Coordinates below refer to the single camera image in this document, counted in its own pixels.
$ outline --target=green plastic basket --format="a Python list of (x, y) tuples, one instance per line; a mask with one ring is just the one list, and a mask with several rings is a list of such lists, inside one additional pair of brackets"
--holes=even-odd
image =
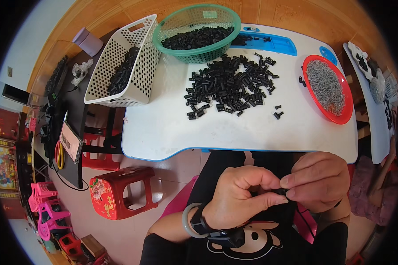
[[(162, 46), (162, 40), (178, 33), (185, 33), (202, 27), (216, 28), (218, 26), (223, 28), (234, 27), (234, 30), (227, 38), (202, 48), (171, 50)], [(212, 4), (188, 6), (172, 13), (159, 23), (153, 33), (153, 44), (159, 51), (175, 56), (180, 61), (200, 64), (223, 55), (239, 34), (240, 27), (239, 15), (230, 8)]]

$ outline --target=wooden floor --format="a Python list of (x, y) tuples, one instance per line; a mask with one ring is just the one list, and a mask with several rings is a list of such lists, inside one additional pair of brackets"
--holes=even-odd
[(149, 14), (161, 21), (193, 4), (214, 3), (233, 9), (243, 23), (284, 28), (329, 44), (342, 64), (342, 44), (352, 41), (374, 58), (382, 71), (394, 72), (394, 63), (381, 33), (357, 0), (77, 0), (47, 39), (33, 68), (27, 92), (42, 94), (44, 81), (57, 62), (81, 49), (71, 41), (86, 27), (101, 37)]

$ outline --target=white wall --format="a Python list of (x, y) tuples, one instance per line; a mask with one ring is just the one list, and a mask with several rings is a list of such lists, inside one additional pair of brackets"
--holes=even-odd
[(34, 265), (52, 265), (43, 247), (37, 241), (39, 237), (34, 234), (25, 219), (10, 219), (9, 223), (17, 240)]
[[(0, 82), (27, 90), (31, 72), (44, 43), (74, 2), (75, 0), (41, 0), (33, 8), (21, 25), (1, 65)], [(8, 66), (13, 68), (12, 77), (8, 77)], [(5, 104), (7, 109), (13, 109), (15, 106), (7, 101), (0, 101), (0, 105)]]

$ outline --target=fingernail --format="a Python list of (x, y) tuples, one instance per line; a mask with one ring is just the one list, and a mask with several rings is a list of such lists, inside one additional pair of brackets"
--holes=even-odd
[(293, 196), (295, 196), (295, 190), (294, 189), (288, 190), (286, 193), (286, 197), (292, 199)]
[(274, 202), (274, 205), (278, 205), (278, 204), (287, 204), (289, 201), (287, 199), (284, 200), (276, 200)]
[(287, 182), (289, 181), (289, 179), (287, 178), (287, 177), (283, 177), (281, 180), (280, 180), (280, 186), (282, 187), (282, 188), (284, 188), (284, 189), (286, 189), (287, 188)]

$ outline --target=white table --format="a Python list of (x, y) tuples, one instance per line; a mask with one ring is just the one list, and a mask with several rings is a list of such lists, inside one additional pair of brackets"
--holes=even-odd
[(389, 154), (390, 131), (387, 127), (385, 104), (376, 104), (370, 92), (370, 85), (364, 73), (360, 70), (353, 58), (348, 44), (343, 44), (343, 49), (349, 57), (360, 82), (361, 90), (364, 95), (365, 105), (367, 107), (368, 121), (371, 133), (371, 160), (373, 164), (379, 164)]
[[(229, 56), (243, 54), (249, 60), (257, 61), (254, 53), (258, 52), (277, 61), (269, 70), (280, 78), (274, 79), (276, 89), (271, 96), (264, 98), (264, 106), (246, 109), (238, 117), (217, 112), (216, 103), (212, 102), (205, 115), (197, 120), (188, 120), (186, 113), (191, 112), (191, 108), (186, 106), (183, 98), (187, 94), (186, 88), (191, 87), (188, 79), (192, 71), (198, 72), (206, 64), (185, 64), (163, 54), (155, 72), (149, 104), (126, 109), (122, 133), (124, 154), (131, 158), (162, 161), (192, 148), (328, 151), (354, 163), (358, 155), (355, 112), (344, 125), (329, 121), (317, 108), (308, 89), (298, 82), (305, 57), (320, 55), (320, 46), (334, 53), (332, 48), (289, 30), (242, 24), (242, 31), (244, 27), (257, 27), (263, 33), (288, 37), (296, 45), (297, 56), (252, 49), (228, 50)], [(339, 63), (337, 67), (343, 73)], [(273, 116), (277, 105), (282, 106), (277, 112), (284, 112), (279, 120)]]

